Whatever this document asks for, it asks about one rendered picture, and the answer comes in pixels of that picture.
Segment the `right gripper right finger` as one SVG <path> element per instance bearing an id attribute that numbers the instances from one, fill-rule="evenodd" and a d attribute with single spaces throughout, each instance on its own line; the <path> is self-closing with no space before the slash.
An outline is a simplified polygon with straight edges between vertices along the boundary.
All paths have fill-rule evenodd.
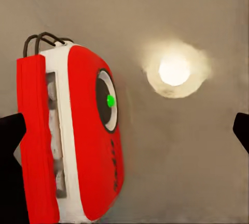
<path id="1" fill-rule="evenodd" d="M 237 113 L 233 125 L 233 132 L 241 141 L 244 148 L 249 153 L 249 115 L 244 113 Z"/>

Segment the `radio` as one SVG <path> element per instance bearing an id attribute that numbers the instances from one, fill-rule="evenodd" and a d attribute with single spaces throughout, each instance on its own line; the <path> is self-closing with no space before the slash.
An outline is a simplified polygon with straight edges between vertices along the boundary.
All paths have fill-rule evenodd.
<path id="1" fill-rule="evenodd" d="M 27 57 L 33 38 L 35 55 Z M 54 49 L 39 53 L 40 40 Z M 108 64 L 70 38 L 29 36 L 17 59 L 17 101 L 26 124 L 20 148 L 30 224 L 93 224 L 124 180 Z"/>

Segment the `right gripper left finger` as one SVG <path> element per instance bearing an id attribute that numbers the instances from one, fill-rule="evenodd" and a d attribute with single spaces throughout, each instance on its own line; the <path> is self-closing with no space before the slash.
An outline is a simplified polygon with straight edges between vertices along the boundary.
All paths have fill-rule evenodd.
<path id="1" fill-rule="evenodd" d="M 0 174 L 6 167 L 25 133 L 26 124 L 22 113 L 0 118 Z"/>

